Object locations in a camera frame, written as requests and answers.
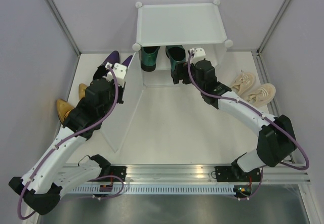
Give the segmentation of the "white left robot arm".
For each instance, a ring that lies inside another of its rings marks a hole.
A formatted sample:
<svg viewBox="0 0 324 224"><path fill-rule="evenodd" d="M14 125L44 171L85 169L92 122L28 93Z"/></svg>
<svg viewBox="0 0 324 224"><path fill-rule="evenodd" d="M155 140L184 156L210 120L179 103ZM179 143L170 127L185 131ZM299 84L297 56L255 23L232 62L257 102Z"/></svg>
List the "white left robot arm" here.
<svg viewBox="0 0 324 224"><path fill-rule="evenodd" d="M57 101L62 129L40 160L22 177L13 177L9 186L19 195L19 204L25 202L33 213L45 215L75 187L88 181L105 181L114 177L111 164L97 154L77 168L60 174L69 157L99 130L116 104L123 103L127 66L107 63L98 70L84 91L76 107L64 100Z"/></svg>

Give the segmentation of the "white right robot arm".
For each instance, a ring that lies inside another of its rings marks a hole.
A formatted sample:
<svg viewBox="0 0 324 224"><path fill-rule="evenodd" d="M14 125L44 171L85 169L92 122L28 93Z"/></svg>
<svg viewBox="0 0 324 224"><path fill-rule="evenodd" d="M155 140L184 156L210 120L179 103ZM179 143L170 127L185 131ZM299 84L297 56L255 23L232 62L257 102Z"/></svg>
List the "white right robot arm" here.
<svg viewBox="0 0 324 224"><path fill-rule="evenodd" d="M254 150L232 162L231 175L235 180L243 181L256 168L277 166L296 149L292 141L295 135L290 119L284 115L275 117L261 113L242 100L232 89L217 80L210 61L204 59L195 64L173 62L171 77L174 84L195 82L207 104L229 113L258 137Z"/></svg>

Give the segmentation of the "white cabinet door panel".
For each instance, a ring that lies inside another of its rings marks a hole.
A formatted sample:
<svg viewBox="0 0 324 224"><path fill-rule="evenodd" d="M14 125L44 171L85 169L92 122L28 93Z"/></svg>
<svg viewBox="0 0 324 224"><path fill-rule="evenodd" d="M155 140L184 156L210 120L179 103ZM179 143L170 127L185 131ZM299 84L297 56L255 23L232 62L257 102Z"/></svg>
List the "white cabinet door panel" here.
<svg viewBox="0 0 324 224"><path fill-rule="evenodd" d="M123 145L143 92L143 78L139 54L135 52L126 73L123 104L117 104L103 121L101 133L113 152Z"/></svg>

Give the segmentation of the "green loafer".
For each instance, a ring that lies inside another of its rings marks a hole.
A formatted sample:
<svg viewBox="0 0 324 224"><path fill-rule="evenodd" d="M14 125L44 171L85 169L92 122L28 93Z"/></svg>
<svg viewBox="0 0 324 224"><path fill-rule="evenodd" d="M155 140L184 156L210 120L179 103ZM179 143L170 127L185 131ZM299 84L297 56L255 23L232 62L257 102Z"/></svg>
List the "green loafer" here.
<svg viewBox="0 0 324 224"><path fill-rule="evenodd" d="M160 47L141 48L141 68L145 72L152 72L156 69L156 61Z"/></svg>
<svg viewBox="0 0 324 224"><path fill-rule="evenodd" d="M175 72L177 65L186 62L186 51L182 45L166 46L166 56L170 60L171 72Z"/></svg>

